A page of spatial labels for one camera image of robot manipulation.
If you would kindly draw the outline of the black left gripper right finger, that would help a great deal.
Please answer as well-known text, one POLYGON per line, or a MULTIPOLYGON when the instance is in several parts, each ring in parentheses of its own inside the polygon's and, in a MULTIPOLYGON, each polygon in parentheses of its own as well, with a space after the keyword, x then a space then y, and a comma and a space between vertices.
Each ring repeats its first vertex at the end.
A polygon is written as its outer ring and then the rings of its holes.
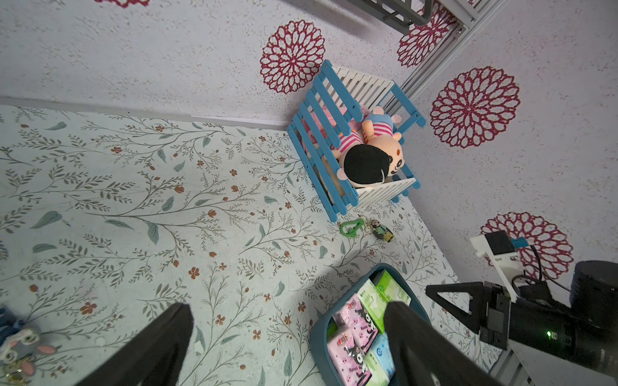
POLYGON ((384 316, 396 385, 498 385, 403 302, 384 316))

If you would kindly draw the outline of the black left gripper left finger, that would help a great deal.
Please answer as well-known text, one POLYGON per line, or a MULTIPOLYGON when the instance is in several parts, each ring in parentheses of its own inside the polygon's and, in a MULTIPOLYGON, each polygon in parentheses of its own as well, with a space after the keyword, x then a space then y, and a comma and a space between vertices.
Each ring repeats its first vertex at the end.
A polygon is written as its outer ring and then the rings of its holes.
POLYGON ((78 384, 175 385, 193 328, 190 305, 177 302, 78 384))

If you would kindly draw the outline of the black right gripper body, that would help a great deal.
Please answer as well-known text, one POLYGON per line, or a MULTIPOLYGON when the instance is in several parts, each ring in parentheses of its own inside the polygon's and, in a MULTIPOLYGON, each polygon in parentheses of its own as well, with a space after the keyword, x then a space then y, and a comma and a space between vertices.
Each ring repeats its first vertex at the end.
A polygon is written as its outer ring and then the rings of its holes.
POLYGON ((594 360, 594 334, 581 318, 555 302, 544 306, 518 299, 512 302, 503 286, 483 283, 479 337, 506 349, 514 341, 569 362, 594 360))

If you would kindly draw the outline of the blue tissue pack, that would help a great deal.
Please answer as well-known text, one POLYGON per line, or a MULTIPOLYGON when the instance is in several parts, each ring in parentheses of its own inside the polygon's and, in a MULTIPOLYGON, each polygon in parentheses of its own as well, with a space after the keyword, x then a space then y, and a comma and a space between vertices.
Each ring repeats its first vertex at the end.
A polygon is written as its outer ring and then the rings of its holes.
POLYGON ((395 366, 386 334, 378 334, 365 358, 372 370, 380 367, 390 380, 393 378, 395 366))

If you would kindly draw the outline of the green tissue pack bottom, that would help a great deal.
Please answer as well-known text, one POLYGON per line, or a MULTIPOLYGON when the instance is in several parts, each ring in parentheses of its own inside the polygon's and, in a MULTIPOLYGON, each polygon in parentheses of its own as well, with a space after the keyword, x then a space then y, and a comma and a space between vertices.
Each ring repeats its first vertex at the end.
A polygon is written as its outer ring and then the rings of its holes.
POLYGON ((365 356, 365 365, 370 372, 370 377, 366 383, 366 386, 389 385, 389 376, 378 362, 376 355, 368 352, 365 356))

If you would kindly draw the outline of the green tissue pack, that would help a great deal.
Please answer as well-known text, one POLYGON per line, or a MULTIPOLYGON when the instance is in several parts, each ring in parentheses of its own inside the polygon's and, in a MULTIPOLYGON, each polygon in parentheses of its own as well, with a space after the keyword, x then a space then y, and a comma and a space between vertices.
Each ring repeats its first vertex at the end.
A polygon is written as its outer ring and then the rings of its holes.
POLYGON ((382 334, 386 332, 384 316, 388 302, 370 279, 367 279, 357 291, 361 305, 365 308, 373 323, 382 334))
POLYGON ((411 303, 411 297, 402 286, 394 279, 388 270, 382 270, 373 279, 377 291, 386 299, 386 302, 402 302, 407 306, 411 303))
POLYGON ((368 352, 365 356, 365 365, 370 372, 370 377, 366 383, 366 386, 389 385, 389 376, 378 362, 376 355, 368 352))

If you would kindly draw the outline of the pink kuromi pack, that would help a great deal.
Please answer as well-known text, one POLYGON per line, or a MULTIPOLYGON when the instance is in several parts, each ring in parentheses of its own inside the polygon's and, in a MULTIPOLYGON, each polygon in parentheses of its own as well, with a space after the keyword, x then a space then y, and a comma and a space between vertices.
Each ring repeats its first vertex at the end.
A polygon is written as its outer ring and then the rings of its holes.
POLYGON ((355 344, 364 354, 370 350, 379 335, 378 328, 356 294, 334 314, 333 318, 337 326, 346 326, 349 329, 355 344))
POLYGON ((347 327, 340 327, 327 343, 328 353, 343 385, 363 386, 371 379, 362 350, 347 327))

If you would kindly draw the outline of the dark teal storage box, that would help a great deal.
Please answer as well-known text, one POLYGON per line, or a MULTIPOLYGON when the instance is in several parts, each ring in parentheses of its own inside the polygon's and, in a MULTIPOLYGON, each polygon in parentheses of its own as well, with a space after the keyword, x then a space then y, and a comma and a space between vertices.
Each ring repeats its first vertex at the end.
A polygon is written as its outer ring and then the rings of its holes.
POLYGON ((396 281, 399 286, 411 297, 410 309, 412 309, 418 316, 426 323, 431 325, 429 315, 426 313, 423 305, 415 296, 414 291, 406 283, 403 276, 392 265, 386 263, 380 263, 375 265, 368 273, 360 277, 350 289, 348 289, 344 295, 338 299, 334 305, 327 310, 323 316, 321 316, 312 328, 310 334, 310 350, 315 361, 315 366, 320 372, 320 376, 326 385, 343 385, 340 375, 336 370, 336 366, 333 364, 332 358, 328 353, 328 341, 330 335, 328 334, 328 326, 334 322, 334 314, 343 307, 346 301, 348 301, 353 294, 355 294, 361 286, 370 279, 376 278, 382 271, 388 272, 396 281))

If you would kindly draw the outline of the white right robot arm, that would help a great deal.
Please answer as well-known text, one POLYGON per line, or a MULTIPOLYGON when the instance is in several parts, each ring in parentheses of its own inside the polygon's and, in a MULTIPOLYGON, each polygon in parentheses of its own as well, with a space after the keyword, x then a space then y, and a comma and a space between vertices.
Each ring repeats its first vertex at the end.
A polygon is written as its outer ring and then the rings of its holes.
POLYGON ((481 342, 507 349, 516 342, 595 372, 617 377, 617 265, 576 264, 570 303, 556 301, 546 279, 520 270, 502 285, 432 285, 426 295, 481 342))

